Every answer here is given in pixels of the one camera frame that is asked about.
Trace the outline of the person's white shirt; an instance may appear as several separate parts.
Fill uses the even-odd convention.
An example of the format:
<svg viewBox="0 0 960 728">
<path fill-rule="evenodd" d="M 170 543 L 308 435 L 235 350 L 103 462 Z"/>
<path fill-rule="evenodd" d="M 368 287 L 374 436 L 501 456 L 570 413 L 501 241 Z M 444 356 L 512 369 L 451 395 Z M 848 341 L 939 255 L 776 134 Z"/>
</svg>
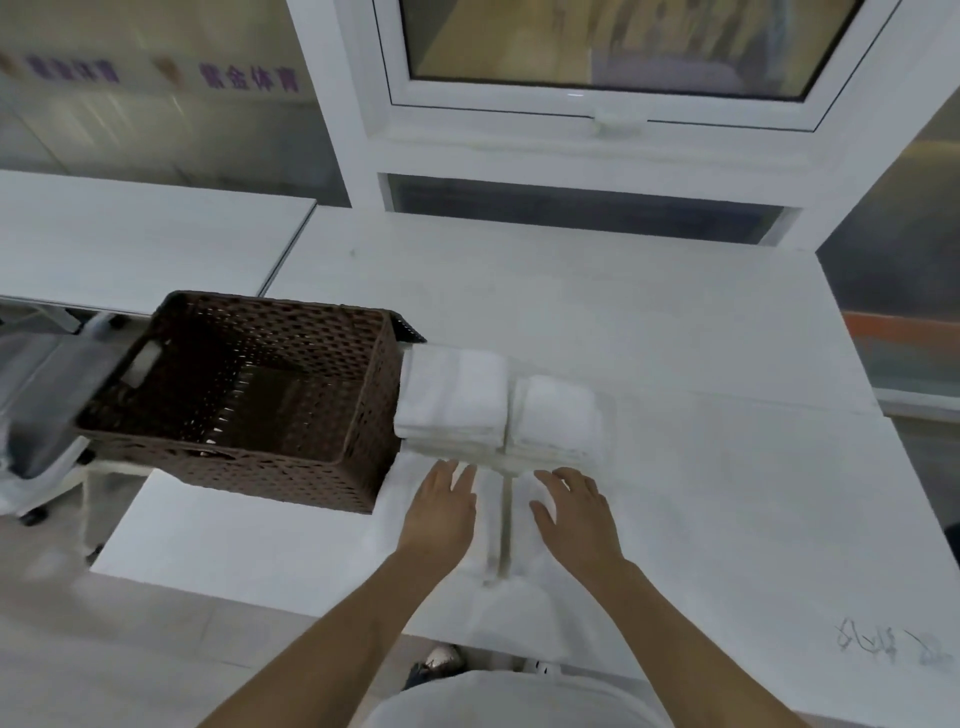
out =
<svg viewBox="0 0 960 728">
<path fill-rule="evenodd" d="M 673 728 L 641 698 L 591 677 L 468 671 L 379 704 L 362 728 Z"/>
</svg>

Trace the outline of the person's right hand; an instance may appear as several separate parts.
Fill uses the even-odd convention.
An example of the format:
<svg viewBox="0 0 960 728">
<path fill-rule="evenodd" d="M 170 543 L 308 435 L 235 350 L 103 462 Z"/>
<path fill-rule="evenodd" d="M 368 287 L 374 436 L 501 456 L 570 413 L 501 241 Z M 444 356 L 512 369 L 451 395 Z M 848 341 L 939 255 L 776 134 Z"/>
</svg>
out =
<svg viewBox="0 0 960 728">
<path fill-rule="evenodd" d="M 593 478 L 573 467 L 537 469 L 534 478 L 557 505 L 558 531 L 539 531 L 552 556 L 591 590 L 626 561 L 614 516 Z"/>
</svg>

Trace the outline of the folded white towel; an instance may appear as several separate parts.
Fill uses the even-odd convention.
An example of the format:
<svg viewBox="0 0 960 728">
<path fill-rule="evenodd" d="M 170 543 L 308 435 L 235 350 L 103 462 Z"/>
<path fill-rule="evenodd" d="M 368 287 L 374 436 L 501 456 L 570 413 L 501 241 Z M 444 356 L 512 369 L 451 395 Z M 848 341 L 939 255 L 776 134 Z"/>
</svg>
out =
<svg viewBox="0 0 960 728">
<path fill-rule="evenodd" d="M 403 354 L 393 430 L 402 439 L 503 447 L 510 362 L 484 350 L 414 344 Z"/>
<path fill-rule="evenodd" d="M 522 376 L 510 395 L 506 451 L 593 463 L 603 455 L 604 420 L 592 389 L 552 375 Z"/>
</svg>

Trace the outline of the frosted strip with purple print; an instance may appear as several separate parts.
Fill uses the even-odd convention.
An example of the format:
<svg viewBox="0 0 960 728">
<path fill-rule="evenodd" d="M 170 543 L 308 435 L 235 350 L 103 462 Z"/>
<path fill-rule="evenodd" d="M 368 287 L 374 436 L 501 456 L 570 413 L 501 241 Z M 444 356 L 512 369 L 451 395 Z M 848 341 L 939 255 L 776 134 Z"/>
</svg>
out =
<svg viewBox="0 0 960 728">
<path fill-rule="evenodd" d="M 21 87 L 184 93 L 287 104 L 317 101 L 302 63 L 171 52 L 0 45 L 0 79 Z"/>
</svg>

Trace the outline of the person's right forearm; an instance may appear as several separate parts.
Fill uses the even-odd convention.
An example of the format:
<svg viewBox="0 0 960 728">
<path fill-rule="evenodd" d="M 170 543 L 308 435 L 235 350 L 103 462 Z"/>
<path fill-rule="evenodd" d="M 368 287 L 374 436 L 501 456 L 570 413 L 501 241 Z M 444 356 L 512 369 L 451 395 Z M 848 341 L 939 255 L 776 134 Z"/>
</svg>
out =
<svg viewBox="0 0 960 728">
<path fill-rule="evenodd" d="M 810 728 L 624 558 L 576 574 L 628 645 L 675 728 Z"/>
</svg>

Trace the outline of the white towel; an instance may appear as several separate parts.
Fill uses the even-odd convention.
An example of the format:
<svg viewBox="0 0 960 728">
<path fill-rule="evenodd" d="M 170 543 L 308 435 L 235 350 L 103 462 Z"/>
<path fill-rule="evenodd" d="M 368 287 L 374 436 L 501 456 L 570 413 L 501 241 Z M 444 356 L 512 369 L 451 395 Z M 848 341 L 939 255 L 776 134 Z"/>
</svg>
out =
<svg viewBox="0 0 960 728">
<path fill-rule="evenodd" d="M 402 439 L 503 447 L 510 362 L 484 350 L 414 344 L 403 354 L 393 430 Z"/>
<path fill-rule="evenodd" d="M 618 628 L 547 551 L 529 508 L 548 505 L 531 473 L 481 467 L 473 542 L 409 620 L 406 634 L 643 680 Z"/>
<path fill-rule="evenodd" d="M 510 395 L 506 451 L 593 463 L 603 455 L 604 420 L 592 389 L 552 375 L 522 376 Z"/>
</svg>

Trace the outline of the brown woven plastic basket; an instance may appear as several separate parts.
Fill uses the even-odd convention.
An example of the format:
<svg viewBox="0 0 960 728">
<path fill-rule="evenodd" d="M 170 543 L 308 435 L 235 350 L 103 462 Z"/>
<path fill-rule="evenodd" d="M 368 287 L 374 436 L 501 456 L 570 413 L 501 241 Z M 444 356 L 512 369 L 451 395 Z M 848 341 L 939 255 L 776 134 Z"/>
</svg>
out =
<svg viewBox="0 0 960 728">
<path fill-rule="evenodd" d="M 74 418 L 97 455 L 199 487 L 370 515 L 401 447 L 388 309 L 176 291 Z"/>
</svg>

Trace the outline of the person's left hand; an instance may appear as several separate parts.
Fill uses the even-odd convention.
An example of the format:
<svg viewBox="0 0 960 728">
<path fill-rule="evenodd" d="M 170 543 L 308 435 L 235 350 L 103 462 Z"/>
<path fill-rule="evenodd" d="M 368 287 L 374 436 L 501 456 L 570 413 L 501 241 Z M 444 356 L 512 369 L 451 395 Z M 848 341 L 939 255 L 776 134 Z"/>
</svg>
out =
<svg viewBox="0 0 960 728">
<path fill-rule="evenodd" d="M 448 574 L 466 555 L 474 539 L 476 501 L 452 493 L 422 499 L 418 486 L 404 518 L 396 553 Z"/>
</svg>

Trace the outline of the person's left forearm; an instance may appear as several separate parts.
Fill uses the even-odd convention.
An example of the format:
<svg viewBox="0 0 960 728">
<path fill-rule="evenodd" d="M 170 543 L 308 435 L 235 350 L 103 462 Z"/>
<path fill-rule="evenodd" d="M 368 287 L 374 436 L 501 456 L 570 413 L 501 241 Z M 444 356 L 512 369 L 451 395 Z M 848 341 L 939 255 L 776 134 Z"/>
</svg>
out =
<svg viewBox="0 0 960 728">
<path fill-rule="evenodd" d="M 347 728 L 403 627 L 456 564 L 451 546 L 400 545 L 198 728 Z"/>
</svg>

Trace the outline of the orange board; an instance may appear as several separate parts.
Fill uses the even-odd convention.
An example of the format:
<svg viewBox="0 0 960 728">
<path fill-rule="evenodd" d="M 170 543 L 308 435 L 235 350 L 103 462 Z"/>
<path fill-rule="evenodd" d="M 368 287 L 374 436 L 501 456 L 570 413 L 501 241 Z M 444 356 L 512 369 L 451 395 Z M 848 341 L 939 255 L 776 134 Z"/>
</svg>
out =
<svg viewBox="0 0 960 728">
<path fill-rule="evenodd" d="M 843 311 L 853 339 L 875 339 L 960 358 L 960 322 Z"/>
</svg>

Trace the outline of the grey office chair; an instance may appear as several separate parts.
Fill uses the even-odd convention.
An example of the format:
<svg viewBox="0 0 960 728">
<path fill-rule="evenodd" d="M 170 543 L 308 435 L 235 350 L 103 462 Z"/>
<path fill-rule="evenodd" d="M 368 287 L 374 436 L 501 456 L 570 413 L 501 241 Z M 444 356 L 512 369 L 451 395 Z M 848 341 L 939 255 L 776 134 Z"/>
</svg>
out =
<svg viewBox="0 0 960 728">
<path fill-rule="evenodd" d="M 0 326 L 0 517 L 41 522 L 31 513 L 78 483 L 89 441 L 73 421 L 124 355 L 116 318 L 98 313 L 77 333 Z"/>
</svg>

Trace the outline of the white window frame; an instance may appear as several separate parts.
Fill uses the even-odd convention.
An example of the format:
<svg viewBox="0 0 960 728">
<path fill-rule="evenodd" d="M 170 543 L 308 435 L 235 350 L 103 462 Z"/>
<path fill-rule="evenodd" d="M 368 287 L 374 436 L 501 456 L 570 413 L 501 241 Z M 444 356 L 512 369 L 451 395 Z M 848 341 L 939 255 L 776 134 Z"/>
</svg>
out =
<svg viewBox="0 0 960 728">
<path fill-rule="evenodd" d="M 816 250 L 829 163 L 903 0 L 865 0 L 810 95 L 786 102 L 410 79 L 398 3 L 286 0 L 350 203 L 394 208 L 388 176 L 578 188 L 781 208 L 760 245 Z M 649 120 L 594 136 L 598 109 Z"/>
</svg>

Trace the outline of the white desk with metal legs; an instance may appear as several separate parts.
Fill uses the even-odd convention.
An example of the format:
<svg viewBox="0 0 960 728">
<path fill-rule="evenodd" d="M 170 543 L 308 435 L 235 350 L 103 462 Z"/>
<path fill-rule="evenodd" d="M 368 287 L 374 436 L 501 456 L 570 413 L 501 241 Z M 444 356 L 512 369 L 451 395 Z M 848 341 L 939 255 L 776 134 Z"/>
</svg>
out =
<svg viewBox="0 0 960 728">
<path fill-rule="evenodd" d="M 254 297 L 315 200 L 0 170 L 0 300 L 154 313 L 172 292 Z"/>
</svg>

